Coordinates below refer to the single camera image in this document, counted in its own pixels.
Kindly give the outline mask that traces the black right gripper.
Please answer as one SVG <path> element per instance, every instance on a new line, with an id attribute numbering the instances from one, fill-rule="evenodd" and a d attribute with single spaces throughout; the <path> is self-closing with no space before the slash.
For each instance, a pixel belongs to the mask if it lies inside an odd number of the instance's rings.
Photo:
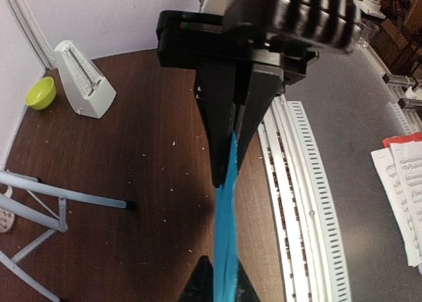
<path id="1" fill-rule="evenodd" d="M 208 139 L 213 186 L 226 180 L 234 124 L 235 67 L 200 64 L 200 59 L 252 61 L 266 50 L 300 73 L 318 49 L 349 53 L 359 35 L 354 0 L 203 0 L 223 10 L 162 11 L 156 35 L 163 67 L 196 69 L 194 95 Z M 237 169 L 272 100 L 283 87 L 284 70 L 253 67 L 237 129 Z"/>

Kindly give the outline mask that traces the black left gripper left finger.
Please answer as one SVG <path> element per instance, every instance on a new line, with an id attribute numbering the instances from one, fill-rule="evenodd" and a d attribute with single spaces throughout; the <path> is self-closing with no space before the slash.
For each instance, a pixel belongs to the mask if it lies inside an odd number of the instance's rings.
<path id="1" fill-rule="evenodd" d="M 213 302 L 213 267 L 202 255 L 179 298 L 180 302 Z"/>

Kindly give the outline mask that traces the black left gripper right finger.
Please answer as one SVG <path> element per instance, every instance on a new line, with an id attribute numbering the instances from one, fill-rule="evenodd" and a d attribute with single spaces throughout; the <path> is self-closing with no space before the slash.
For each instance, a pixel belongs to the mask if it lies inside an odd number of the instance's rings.
<path id="1" fill-rule="evenodd" d="M 260 302 L 260 299 L 240 260 L 238 261 L 236 302 Z"/>

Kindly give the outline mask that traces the blue sheet music page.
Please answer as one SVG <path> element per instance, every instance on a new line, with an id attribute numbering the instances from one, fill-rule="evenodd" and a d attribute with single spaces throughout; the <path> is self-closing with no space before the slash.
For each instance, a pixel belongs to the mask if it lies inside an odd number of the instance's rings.
<path id="1" fill-rule="evenodd" d="M 237 136 L 233 133 L 226 179 L 216 190 L 214 301 L 235 301 L 236 297 L 238 250 L 234 202 L 237 177 Z"/>

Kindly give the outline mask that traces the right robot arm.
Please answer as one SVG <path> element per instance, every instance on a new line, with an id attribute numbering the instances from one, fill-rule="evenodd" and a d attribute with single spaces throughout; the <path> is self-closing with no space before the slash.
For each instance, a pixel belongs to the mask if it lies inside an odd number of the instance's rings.
<path id="1" fill-rule="evenodd" d="M 360 21 L 354 0 L 200 0 L 196 13 L 160 13 L 158 59 L 195 72 L 215 187 L 226 180 L 231 141 L 242 162 L 273 99 L 321 51 L 351 53 Z"/>

